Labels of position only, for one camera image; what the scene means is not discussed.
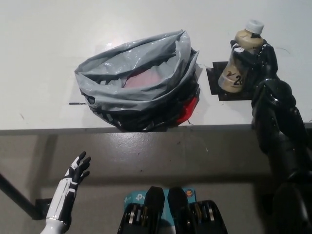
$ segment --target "red object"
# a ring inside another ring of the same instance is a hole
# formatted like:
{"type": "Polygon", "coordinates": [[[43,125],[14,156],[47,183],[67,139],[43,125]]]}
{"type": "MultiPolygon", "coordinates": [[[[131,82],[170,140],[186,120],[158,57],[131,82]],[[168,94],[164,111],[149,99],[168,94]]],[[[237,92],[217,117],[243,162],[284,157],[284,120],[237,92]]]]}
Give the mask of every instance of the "red object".
{"type": "Polygon", "coordinates": [[[195,96],[190,101],[184,104],[182,113],[176,121],[177,125],[187,121],[192,116],[193,111],[198,103],[198,99],[198,96],[195,96]]]}

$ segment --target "table leg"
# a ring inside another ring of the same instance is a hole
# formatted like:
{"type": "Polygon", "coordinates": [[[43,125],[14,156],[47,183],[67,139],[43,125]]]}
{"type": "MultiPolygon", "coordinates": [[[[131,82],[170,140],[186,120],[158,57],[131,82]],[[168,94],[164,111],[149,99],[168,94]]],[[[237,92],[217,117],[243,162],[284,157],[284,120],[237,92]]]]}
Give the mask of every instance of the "table leg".
{"type": "Polygon", "coordinates": [[[44,219],[42,207],[33,205],[23,194],[20,193],[3,175],[0,174],[0,190],[11,198],[20,208],[22,208],[32,219],[44,219]]]}

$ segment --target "white robotic hand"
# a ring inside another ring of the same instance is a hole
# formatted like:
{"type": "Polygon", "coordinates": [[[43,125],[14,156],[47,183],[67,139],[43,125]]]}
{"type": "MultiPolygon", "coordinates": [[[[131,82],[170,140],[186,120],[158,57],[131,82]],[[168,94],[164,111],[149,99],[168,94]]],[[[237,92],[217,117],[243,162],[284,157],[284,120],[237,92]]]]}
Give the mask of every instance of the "white robotic hand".
{"type": "Polygon", "coordinates": [[[85,170],[90,166],[91,158],[87,157],[80,163],[85,156],[86,152],[82,152],[59,182],[46,217],[46,226],[41,234],[63,234],[69,229],[78,185],[90,173],[85,170]]]}

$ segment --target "black mat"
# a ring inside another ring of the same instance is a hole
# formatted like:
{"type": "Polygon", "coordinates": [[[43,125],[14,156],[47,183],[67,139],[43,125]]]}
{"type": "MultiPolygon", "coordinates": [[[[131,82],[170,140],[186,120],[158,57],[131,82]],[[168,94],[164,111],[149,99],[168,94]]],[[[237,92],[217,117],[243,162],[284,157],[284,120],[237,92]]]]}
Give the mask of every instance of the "black mat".
{"type": "Polygon", "coordinates": [[[225,69],[228,62],[213,62],[213,68],[211,70],[206,69],[210,91],[212,95],[218,95],[219,101],[242,101],[251,100],[253,98],[252,92],[241,91],[239,93],[228,93],[220,88],[218,80],[225,69]]]}

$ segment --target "gray plastic bag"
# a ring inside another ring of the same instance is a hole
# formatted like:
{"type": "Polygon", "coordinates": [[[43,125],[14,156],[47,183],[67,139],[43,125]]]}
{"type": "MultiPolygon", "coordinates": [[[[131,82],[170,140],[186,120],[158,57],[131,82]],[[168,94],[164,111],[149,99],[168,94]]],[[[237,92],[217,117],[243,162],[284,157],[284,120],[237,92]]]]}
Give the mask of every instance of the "gray plastic bag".
{"type": "Polygon", "coordinates": [[[83,62],[75,70],[82,94],[91,109],[144,111],[170,98],[174,89],[190,79],[198,53],[186,31],[132,41],[83,62]],[[125,88],[142,72],[160,80],[151,85],[125,88]]]}

